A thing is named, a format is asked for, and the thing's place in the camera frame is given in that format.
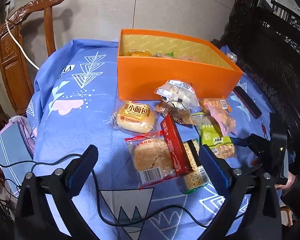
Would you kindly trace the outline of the person right hand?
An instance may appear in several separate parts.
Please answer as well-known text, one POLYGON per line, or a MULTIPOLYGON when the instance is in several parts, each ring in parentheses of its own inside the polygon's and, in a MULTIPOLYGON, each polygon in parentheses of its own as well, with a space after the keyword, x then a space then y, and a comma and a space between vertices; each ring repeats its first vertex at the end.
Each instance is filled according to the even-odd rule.
POLYGON ((276 184, 275 189, 283 190, 283 191, 288 190, 294 185, 295 181, 296 181, 296 176, 294 174, 292 174, 291 172, 288 172, 287 183, 285 185, 276 184))

